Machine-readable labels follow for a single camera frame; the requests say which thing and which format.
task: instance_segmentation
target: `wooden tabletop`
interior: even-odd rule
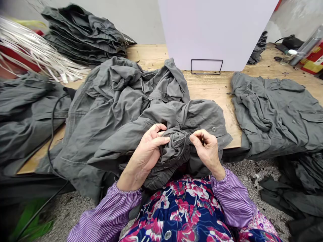
[[[169,58],[166,45],[134,45],[127,49],[128,58],[132,61],[139,61],[144,70],[159,69],[164,61]],[[277,50],[273,44],[268,44],[267,49],[262,53],[262,60],[254,66],[245,66],[242,73],[252,77],[262,76],[263,78],[292,79],[301,85],[323,103],[323,81],[302,70],[295,70],[290,65],[280,65],[274,61],[275,56],[283,57],[282,52]],[[191,99],[214,100],[222,109],[225,118],[227,132],[233,137],[233,141],[225,148],[236,148],[241,146],[241,128],[237,122],[234,105],[228,92],[232,91],[231,79],[234,72],[221,72],[221,75],[195,75],[190,70],[183,70],[187,81]],[[66,84],[74,89],[84,82],[85,78],[76,82]],[[54,137],[51,148],[64,137],[65,127],[62,127]],[[21,168],[17,174],[32,173],[35,171],[40,159],[46,155],[49,143],[45,144],[36,152]]]

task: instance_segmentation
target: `bundle of white strips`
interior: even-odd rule
[[[1,16],[0,40],[0,45],[10,48],[24,59],[36,64],[41,69],[40,74],[48,76],[52,81],[73,82],[83,78],[89,72],[86,67],[59,54],[44,38],[31,29]],[[0,51],[0,60],[2,60],[0,66],[13,74],[15,73],[4,57],[30,72],[35,72],[27,65]]]

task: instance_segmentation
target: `cable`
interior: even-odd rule
[[[62,97],[60,97],[60,98],[56,101],[56,103],[55,103],[55,105],[54,105],[53,111],[52,111],[52,113],[51,113],[51,140],[50,140],[49,146],[47,147],[48,163],[49,163],[49,166],[50,166],[50,167],[51,167],[51,169],[52,169],[52,172],[53,172],[56,176],[58,176],[58,177],[60,177],[60,178],[62,178],[62,179],[64,179],[64,180],[67,180],[67,179],[66,179],[64,176],[62,176],[61,174],[59,174],[57,171],[55,171],[54,166],[53,166],[53,164],[51,163],[51,160],[50,160],[50,154],[49,154],[49,149],[50,149],[50,146],[51,146],[51,144],[52,144],[52,142],[53,142],[53,140],[54,140],[54,113],[55,113],[55,109],[56,109],[56,106],[57,106],[58,102],[59,102],[62,98],[66,97],[67,95],[68,95],[68,94],[65,94],[65,95],[63,95]]]
[[[54,175],[56,175],[56,176],[58,176],[58,177],[60,177],[60,178],[62,178],[62,179],[64,179],[64,180],[66,180],[66,183],[54,194],[54,195],[52,195],[41,207],[40,207],[40,209],[38,209],[38,211],[29,219],[29,221],[26,223],[26,225],[23,227],[23,229],[20,231],[20,233],[18,234],[18,236],[17,236],[17,238],[15,239],[15,241],[16,242],[18,242],[19,241],[19,239],[20,239],[20,237],[23,235],[23,233],[25,232],[25,230],[29,227],[29,225],[31,224],[31,222],[35,219],[35,217],[37,217],[37,215],[43,210],[43,208],[57,195],[57,194],[59,194],[60,193],[60,191],[61,190],[63,190],[66,186],[67,186],[67,184],[69,183],[69,181],[64,177],[64,176],[62,176],[62,175],[60,175],[57,171],[55,171],[54,170],[54,167],[53,167],[53,164],[51,163],[51,160],[50,160],[50,155],[49,155],[49,149],[50,149],[50,146],[51,146],[51,144],[52,144],[52,142],[53,142],[53,140],[54,140],[54,113],[55,113],[55,109],[56,109],[56,106],[57,106],[57,104],[58,104],[58,102],[62,99],[62,98],[64,98],[64,97],[66,97],[68,94],[65,94],[65,95],[63,95],[62,97],[60,97],[57,101],[56,101],[56,103],[55,103],[55,105],[54,105],[54,108],[53,108],[53,111],[52,111],[52,113],[51,113],[51,139],[50,139],[50,143],[49,143],[49,146],[48,146],[48,148],[47,148],[47,157],[48,157],[48,163],[49,163],[49,165],[50,165],[50,167],[51,167],[51,169],[52,169],[52,171],[53,171],[53,173],[54,173]]]
[[[277,43],[278,41],[282,40],[282,39],[286,39],[287,37],[283,37],[283,38],[280,38],[279,40],[276,40],[275,43]]]
[[[31,219],[28,221],[28,223],[23,227],[23,229],[20,231],[20,233],[18,234],[17,238],[16,238],[16,242],[19,241],[20,237],[23,235],[23,233],[25,232],[25,230],[29,227],[29,225],[31,224],[31,222],[35,219],[35,217],[37,217],[37,215],[41,212],[41,210],[43,210],[43,208],[57,195],[60,193],[61,190],[64,189],[64,187],[66,187],[66,185],[69,183],[69,181],[66,180],[66,183],[54,194],[52,195],[41,207],[40,209],[38,209],[38,211],[31,217]]]

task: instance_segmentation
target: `speckled floor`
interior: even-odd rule
[[[255,162],[244,160],[239,163],[226,164],[225,166],[233,171],[247,187],[250,198],[273,223],[281,239],[288,241],[289,231],[285,223],[286,221],[292,220],[292,217],[262,201],[259,194],[261,186],[259,186],[258,182],[264,175],[271,174],[274,179],[278,179],[280,176],[275,161],[263,160]],[[78,192],[57,197],[47,208],[46,215],[46,219],[55,220],[53,229],[47,235],[39,238],[37,242],[66,241],[68,232],[77,223],[81,214],[85,210],[92,208],[94,208],[92,201],[88,198],[81,197]]]

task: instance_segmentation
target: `white board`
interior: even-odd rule
[[[278,0],[158,0],[169,57],[181,70],[191,59],[223,60],[222,71],[242,71]],[[193,61],[218,71],[221,62]]]

